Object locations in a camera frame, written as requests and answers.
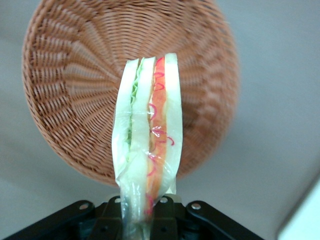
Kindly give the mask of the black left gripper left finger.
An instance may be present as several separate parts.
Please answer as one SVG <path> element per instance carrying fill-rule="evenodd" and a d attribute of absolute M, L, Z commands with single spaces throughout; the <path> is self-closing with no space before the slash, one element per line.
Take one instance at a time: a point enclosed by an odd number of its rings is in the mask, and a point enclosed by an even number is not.
<path fill-rule="evenodd" d="M 123 224 L 120 197 L 99 206 L 76 201 L 11 234 L 7 240 L 121 240 Z"/>

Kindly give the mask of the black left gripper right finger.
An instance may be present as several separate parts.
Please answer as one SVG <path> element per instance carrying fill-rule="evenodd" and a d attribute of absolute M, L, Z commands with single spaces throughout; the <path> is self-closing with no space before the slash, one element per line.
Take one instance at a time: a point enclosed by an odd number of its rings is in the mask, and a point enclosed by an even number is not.
<path fill-rule="evenodd" d="M 151 240 L 263 240 L 240 223 L 200 200 L 184 206 L 173 195 L 153 209 Z"/>

